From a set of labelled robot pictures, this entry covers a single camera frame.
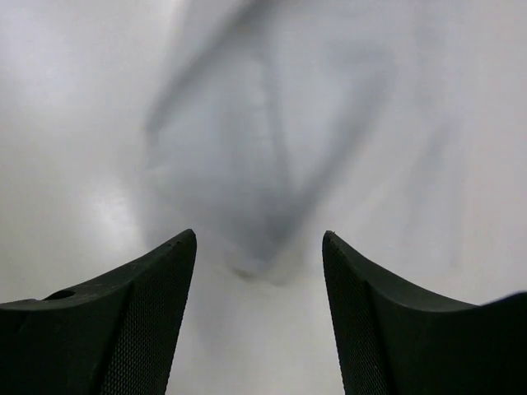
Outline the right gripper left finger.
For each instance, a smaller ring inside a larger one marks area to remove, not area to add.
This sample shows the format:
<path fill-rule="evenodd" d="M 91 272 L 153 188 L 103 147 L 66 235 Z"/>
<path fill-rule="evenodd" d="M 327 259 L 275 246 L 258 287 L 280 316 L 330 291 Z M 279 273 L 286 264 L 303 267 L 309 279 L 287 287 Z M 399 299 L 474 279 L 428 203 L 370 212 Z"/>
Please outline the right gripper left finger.
<path fill-rule="evenodd" d="M 43 300 L 2 304 L 2 393 L 165 393 L 196 252 L 186 230 Z"/>

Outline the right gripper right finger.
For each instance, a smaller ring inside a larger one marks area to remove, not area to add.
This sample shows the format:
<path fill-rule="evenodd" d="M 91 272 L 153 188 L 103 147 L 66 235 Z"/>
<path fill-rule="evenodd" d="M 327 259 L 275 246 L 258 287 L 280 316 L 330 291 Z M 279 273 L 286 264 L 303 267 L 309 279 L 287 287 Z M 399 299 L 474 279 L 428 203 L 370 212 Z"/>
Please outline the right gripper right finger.
<path fill-rule="evenodd" d="M 347 394 L 523 394 L 526 295 L 477 305 L 426 290 L 334 232 L 324 278 Z"/>

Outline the white skirt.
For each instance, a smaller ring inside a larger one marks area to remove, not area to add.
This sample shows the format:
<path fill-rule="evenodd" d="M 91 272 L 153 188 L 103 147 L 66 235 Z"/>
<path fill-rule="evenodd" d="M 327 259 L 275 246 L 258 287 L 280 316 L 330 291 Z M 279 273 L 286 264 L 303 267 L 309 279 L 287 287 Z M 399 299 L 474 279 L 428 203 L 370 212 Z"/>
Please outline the white skirt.
<path fill-rule="evenodd" d="M 525 2 L 2 2 L 2 301 L 188 228 L 171 394 L 342 392 L 328 230 L 457 300 L 524 290 Z"/>

